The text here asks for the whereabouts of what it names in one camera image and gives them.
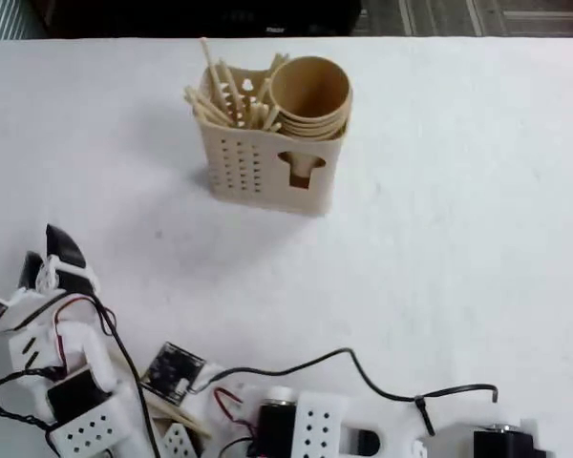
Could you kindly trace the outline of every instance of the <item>gray floor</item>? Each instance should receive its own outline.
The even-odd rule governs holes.
[[[363,0],[354,35],[573,37],[573,0]]]

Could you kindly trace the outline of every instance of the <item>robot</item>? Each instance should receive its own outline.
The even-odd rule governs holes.
[[[370,385],[377,397],[345,398],[288,387],[245,385],[237,373],[280,376],[285,371],[224,369],[166,343],[139,377],[120,340],[114,314],[98,298],[99,282],[74,240],[47,226],[47,256],[29,252],[19,287],[0,299],[0,338],[9,340],[12,374],[34,399],[35,415],[0,415],[39,427],[61,457],[90,458],[549,458],[533,421],[506,412],[492,385],[468,385],[425,396],[400,397]],[[104,337],[114,338],[131,373],[115,367]],[[146,399],[173,418],[161,437]],[[444,397],[493,390],[493,403]],[[200,435],[199,431],[209,431]]]

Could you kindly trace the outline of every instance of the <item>white table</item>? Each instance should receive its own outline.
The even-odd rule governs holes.
[[[347,70],[332,211],[209,195],[181,99],[204,66],[196,41],[0,43],[0,295],[50,221],[82,246],[141,366],[167,340],[266,368],[351,345],[394,392],[495,383],[573,456],[573,40],[211,46],[242,67],[280,51]],[[347,359],[286,383],[372,395]],[[0,456],[49,455],[0,419]]]

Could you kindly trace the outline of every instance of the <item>beige plastic container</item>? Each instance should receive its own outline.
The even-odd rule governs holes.
[[[267,71],[229,69],[245,106],[249,106]],[[212,87],[206,69],[200,92],[219,106]],[[232,108],[230,95],[227,100]],[[322,215],[330,208],[337,159],[347,126],[334,139],[307,141],[200,120],[198,123],[216,198],[309,215]]]

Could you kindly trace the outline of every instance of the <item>stack of paper cups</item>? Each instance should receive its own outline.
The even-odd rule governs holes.
[[[318,141],[339,136],[350,116],[352,88],[346,73],[322,57],[300,57],[276,70],[269,97],[281,134]]]

